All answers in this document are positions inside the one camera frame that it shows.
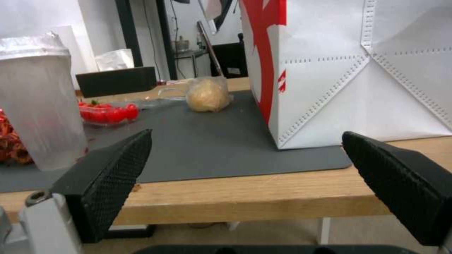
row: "plastic cup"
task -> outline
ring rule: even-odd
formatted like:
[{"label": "plastic cup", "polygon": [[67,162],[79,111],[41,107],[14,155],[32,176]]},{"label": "plastic cup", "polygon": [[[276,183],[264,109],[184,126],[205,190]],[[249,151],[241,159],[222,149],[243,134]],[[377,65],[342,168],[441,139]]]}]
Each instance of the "plastic cup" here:
[{"label": "plastic cup", "polygon": [[87,149],[59,37],[0,39],[0,108],[41,171],[66,168]]}]

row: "plastic container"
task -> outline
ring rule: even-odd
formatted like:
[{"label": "plastic container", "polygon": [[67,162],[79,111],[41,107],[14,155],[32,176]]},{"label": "plastic container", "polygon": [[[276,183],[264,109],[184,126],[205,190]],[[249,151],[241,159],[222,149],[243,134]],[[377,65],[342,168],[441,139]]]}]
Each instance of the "plastic container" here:
[{"label": "plastic container", "polygon": [[134,121],[140,114],[135,103],[119,102],[99,105],[79,103],[83,122],[99,126],[113,126]]},{"label": "plastic container", "polygon": [[0,107],[42,171],[69,167],[87,149],[70,69],[53,33],[0,39]]}]

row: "white shopping bag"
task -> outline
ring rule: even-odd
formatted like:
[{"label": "white shopping bag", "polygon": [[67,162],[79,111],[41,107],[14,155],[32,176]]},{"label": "white shopping bag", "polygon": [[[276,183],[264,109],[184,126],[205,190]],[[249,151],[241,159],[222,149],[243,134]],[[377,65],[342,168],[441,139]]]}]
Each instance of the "white shopping bag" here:
[{"label": "white shopping bag", "polygon": [[251,87],[279,149],[451,135],[452,1],[241,0]]}]

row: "floor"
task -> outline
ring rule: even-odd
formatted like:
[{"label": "floor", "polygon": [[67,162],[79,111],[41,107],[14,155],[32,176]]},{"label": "floor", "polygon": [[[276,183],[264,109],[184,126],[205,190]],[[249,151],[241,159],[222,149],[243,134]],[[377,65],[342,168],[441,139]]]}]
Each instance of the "floor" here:
[{"label": "floor", "polygon": [[[85,245],[86,254],[128,254],[150,245],[163,244],[250,244],[314,245],[317,220],[242,222],[229,231],[225,224],[195,229],[189,225],[160,225],[146,239],[104,240]],[[394,216],[333,218],[331,244],[385,244],[421,254],[433,254],[437,247],[421,246]]]}]

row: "cable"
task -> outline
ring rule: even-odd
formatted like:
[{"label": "cable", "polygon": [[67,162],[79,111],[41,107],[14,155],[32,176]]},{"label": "cable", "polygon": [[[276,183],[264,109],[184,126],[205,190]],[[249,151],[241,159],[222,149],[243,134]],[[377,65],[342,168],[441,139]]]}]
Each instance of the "cable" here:
[{"label": "cable", "polygon": [[176,49],[176,68],[179,71],[179,73],[182,75],[182,77],[184,79],[186,79],[185,75],[183,74],[183,72],[179,69],[179,60],[177,59],[177,57],[179,56],[179,52],[177,51],[177,32],[179,31],[179,26],[177,24],[176,12],[174,11],[173,0],[169,0],[169,1],[171,3],[171,9],[173,9],[174,20],[176,21],[176,36],[174,38],[174,48]]},{"label": "cable", "polygon": [[159,65],[157,64],[157,59],[155,58],[154,40],[152,39],[151,27],[149,26],[149,21],[148,21],[148,19],[147,19],[147,11],[146,11],[146,3],[145,3],[145,0],[143,0],[143,8],[144,8],[144,16],[146,17],[147,30],[149,31],[149,36],[150,36],[150,38],[151,38],[151,43],[152,43],[152,54],[154,55],[154,63],[155,63],[155,67],[157,68],[157,74],[159,75],[159,81],[160,81],[160,80],[162,80],[162,78],[160,78]]}]

